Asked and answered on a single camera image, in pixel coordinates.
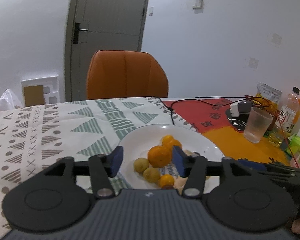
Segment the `white plastic bag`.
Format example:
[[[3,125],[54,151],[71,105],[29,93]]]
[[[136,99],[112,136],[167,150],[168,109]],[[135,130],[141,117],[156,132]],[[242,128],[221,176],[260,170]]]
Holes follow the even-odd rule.
[[[5,90],[0,97],[0,111],[9,111],[23,107],[23,103],[10,89]]]

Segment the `white ceramic plate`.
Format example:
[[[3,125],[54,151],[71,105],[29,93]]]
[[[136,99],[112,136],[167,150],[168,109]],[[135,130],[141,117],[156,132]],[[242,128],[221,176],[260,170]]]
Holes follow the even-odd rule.
[[[181,146],[186,154],[198,153],[209,161],[221,161],[224,154],[209,139],[200,133],[174,125],[147,125],[126,135],[119,143],[123,147],[123,162],[118,176],[133,189],[158,189],[157,182],[150,183],[134,168],[149,161],[155,164],[162,176],[169,174],[177,178],[178,171],[172,161],[172,147]]]

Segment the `white wall switch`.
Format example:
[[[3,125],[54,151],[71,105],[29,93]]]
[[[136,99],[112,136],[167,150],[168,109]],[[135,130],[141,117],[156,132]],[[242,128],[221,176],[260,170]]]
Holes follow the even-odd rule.
[[[192,9],[202,9],[203,0],[192,0]]]

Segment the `small kumquat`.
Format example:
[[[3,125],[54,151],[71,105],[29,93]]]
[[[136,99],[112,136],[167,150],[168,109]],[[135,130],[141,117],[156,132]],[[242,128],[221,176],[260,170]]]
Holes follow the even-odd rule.
[[[167,186],[173,186],[174,185],[174,177],[170,174],[165,174],[160,177],[158,180],[158,185],[160,188],[164,188]]]
[[[168,144],[170,141],[173,141],[174,140],[174,137],[172,135],[165,135],[164,137],[162,137],[161,139],[161,144],[162,145],[166,145]]]

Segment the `yellow-green round fruit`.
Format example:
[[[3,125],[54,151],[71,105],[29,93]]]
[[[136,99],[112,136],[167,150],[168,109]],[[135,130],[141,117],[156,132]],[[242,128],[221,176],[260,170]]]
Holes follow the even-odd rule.
[[[157,183],[161,177],[159,170],[153,167],[149,167],[144,170],[143,178],[149,183]]]

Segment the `dark brown passion fruit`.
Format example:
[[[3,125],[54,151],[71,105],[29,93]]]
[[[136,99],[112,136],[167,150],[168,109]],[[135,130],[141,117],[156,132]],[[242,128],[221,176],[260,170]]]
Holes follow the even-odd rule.
[[[174,189],[174,187],[172,185],[165,185],[162,187],[163,190],[171,190]]]

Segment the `yellow snack pouch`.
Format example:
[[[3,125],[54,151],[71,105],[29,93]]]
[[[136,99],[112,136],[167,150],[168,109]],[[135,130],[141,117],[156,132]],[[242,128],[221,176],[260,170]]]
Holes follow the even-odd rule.
[[[266,105],[273,106],[277,108],[282,96],[282,92],[278,89],[275,89],[265,83],[257,84],[257,93],[256,97],[262,99]]]

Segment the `white power adapter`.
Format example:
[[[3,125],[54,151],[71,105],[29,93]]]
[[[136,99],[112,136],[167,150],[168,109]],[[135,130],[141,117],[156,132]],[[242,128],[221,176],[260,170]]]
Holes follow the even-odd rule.
[[[234,102],[230,105],[230,114],[232,117],[238,117],[239,113],[239,102]]]

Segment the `white styrofoam packaging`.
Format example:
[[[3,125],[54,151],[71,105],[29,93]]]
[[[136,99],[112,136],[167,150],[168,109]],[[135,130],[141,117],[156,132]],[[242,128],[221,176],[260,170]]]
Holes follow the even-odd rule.
[[[58,76],[22,80],[21,88],[26,107],[60,102]]]

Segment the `patterned white tablecloth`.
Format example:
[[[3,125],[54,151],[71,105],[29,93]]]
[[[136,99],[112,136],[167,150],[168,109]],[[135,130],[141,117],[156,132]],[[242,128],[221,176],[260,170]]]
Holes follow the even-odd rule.
[[[10,226],[7,193],[58,160],[110,153],[129,132],[149,124],[191,125],[155,97],[83,100],[0,112],[0,238]]]

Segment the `peeled pomelo piece small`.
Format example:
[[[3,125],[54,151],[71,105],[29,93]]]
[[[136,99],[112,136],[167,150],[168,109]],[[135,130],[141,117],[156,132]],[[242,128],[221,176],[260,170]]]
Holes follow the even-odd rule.
[[[190,150],[184,150],[184,153],[187,155],[187,156],[192,156],[192,157],[197,157],[199,156],[199,153],[197,152],[192,152]]]

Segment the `large orange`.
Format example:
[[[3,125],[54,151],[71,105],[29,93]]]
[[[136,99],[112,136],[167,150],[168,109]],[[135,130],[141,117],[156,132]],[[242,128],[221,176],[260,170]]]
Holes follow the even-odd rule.
[[[147,159],[153,168],[161,168],[171,162],[172,154],[165,146],[154,146],[148,151]]]
[[[170,141],[168,141],[166,144],[165,144],[165,147],[172,153],[173,152],[173,149],[174,149],[174,146],[178,146],[180,149],[182,149],[182,144],[176,140],[176,139],[172,139]]]

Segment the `clear beverage bottle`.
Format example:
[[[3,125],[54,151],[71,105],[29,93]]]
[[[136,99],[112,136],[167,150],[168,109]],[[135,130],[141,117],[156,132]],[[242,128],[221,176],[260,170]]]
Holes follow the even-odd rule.
[[[291,132],[291,125],[299,110],[299,96],[300,89],[293,87],[292,92],[288,94],[285,103],[282,105],[279,115],[276,120],[276,125],[282,127],[287,133]]]

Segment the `red orange mat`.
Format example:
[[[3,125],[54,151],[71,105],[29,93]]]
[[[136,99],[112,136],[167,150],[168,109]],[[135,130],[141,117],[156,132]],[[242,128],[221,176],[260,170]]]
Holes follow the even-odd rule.
[[[244,122],[231,119],[229,99],[200,99],[180,101],[163,99],[199,133],[211,140],[227,157],[248,159],[259,163],[282,163],[290,165],[290,156],[272,146],[266,137],[257,144],[243,136]]]

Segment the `grey door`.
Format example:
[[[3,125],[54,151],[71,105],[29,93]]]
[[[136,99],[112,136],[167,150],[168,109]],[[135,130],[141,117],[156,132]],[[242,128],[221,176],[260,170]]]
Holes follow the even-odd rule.
[[[86,98],[86,78],[99,50],[139,51],[148,0],[70,0],[65,31],[66,101]]]

